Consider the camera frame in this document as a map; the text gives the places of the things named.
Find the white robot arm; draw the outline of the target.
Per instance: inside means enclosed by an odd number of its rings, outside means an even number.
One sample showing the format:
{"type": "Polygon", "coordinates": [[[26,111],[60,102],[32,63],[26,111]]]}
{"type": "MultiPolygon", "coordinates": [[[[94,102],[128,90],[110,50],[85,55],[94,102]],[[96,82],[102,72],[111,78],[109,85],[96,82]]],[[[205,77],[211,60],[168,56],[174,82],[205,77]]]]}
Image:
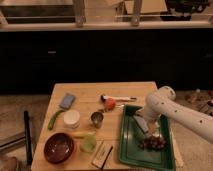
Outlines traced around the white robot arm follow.
{"type": "Polygon", "coordinates": [[[146,96],[139,114],[148,122],[156,121],[160,115],[167,116],[213,144],[213,117],[184,107],[175,98],[175,91],[163,86],[146,96]]]}

